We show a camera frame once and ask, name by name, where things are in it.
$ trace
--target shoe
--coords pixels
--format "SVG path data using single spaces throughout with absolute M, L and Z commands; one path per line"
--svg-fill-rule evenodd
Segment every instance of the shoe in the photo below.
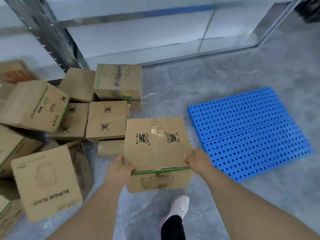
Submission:
M 171 216 L 178 215 L 181 217 L 181 219 L 183 219 L 188 211 L 188 208 L 189 197 L 186 194 L 175 197 L 171 203 L 170 212 L 164 218 L 162 218 L 162 220 L 159 223 L 160 230 L 165 221 L 168 220 Z

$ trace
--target blue pallet hole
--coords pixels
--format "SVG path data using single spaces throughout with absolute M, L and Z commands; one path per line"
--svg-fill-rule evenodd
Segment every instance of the blue pallet hole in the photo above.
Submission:
M 192 105 L 188 113 L 212 164 L 235 181 L 313 152 L 271 88 Z

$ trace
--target concrete floor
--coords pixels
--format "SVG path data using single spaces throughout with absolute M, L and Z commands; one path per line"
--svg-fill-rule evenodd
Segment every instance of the concrete floor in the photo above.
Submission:
M 182 116 L 192 145 L 199 146 L 187 114 L 189 105 L 271 86 L 316 152 L 241 184 L 320 234 L 319 38 L 320 23 L 304 24 L 292 13 L 260 48 L 146 66 L 143 111 L 133 112 L 132 117 Z M 86 149 L 96 190 L 112 159 L 97 157 L 96 145 L 87 143 Z M 182 191 L 132 194 L 124 188 L 114 239 L 160 239 L 158 222 L 174 196 Z M 183 220 L 186 238 L 229 239 L 205 182 L 196 175 L 185 192 L 190 196 L 189 211 Z M 28 223 L 23 215 L 7 239 L 45 239 L 77 210 L 35 224 Z

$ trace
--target person's left hand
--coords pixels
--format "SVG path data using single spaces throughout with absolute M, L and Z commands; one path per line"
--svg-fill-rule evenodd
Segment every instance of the person's left hand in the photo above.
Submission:
M 106 169 L 106 182 L 114 184 L 119 183 L 122 187 L 125 186 L 126 181 L 129 179 L 131 171 L 135 166 L 132 163 L 122 163 L 123 156 L 118 156 Z

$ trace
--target green tape stripe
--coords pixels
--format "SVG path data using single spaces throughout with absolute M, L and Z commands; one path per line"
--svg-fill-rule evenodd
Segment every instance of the green tape stripe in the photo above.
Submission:
M 68 105 L 69 105 L 69 103 L 70 103 L 70 98 L 71 98 L 71 97 L 68 96 L 67 101 L 66 101 L 66 106 L 65 106 L 64 109 L 63 109 L 62 115 L 60 116 L 60 119 L 59 119 L 59 122 L 58 122 L 58 126 L 57 126 L 57 128 L 55 129 L 54 132 L 57 132 L 58 129 L 60 128 L 60 124 L 61 124 L 61 122 L 62 122 L 62 118 L 63 118 L 64 114 L 66 113 L 67 108 L 68 108 Z
M 170 172 L 178 172 L 178 171 L 185 171 L 190 170 L 191 167 L 185 168 L 168 168 L 168 169 L 161 169 L 161 170 L 154 170 L 154 171 L 142 171 L 142 172 L 132 172 L 131 176 L 134 175 L 142 175 L 142 174 L 153 174 L 153 173 L 170 173 Z
M 102 77 L 102 67 L 103 67 L 103 65 L 101 65 L 101 64 L 98 64 L 98 66 L 97 66 L 97 71 L 96 71 L 96 75 L 95 75 L 95 78 L 97 78 L 96 79 L 96 88 L 99 88 L 99 86 L 100 86 L 100 80 L 101 80 L 101 77 Z
M 14 154 L 16 152 L 16 149 L 19 148 L 21 146 L 21 144 L 25 141 L 25 137 L 23 137 L 19 143 L 15 146 L 15 148 L 9 153 L 9 155 L 3 160 L 3 162 L 0 164 L 0 168 L 10 159 L 10 157 L 12 156 L 12 154 Z
M 11 202 L 12 202 L 12 201 L 10 201 L 9 203 L 7 203 L 7 205 L 2 209 L 2 211 L 0 212 L 0 217 L 1 217 L 2 213 L 4 213 L 5 210 L 11 205 Z

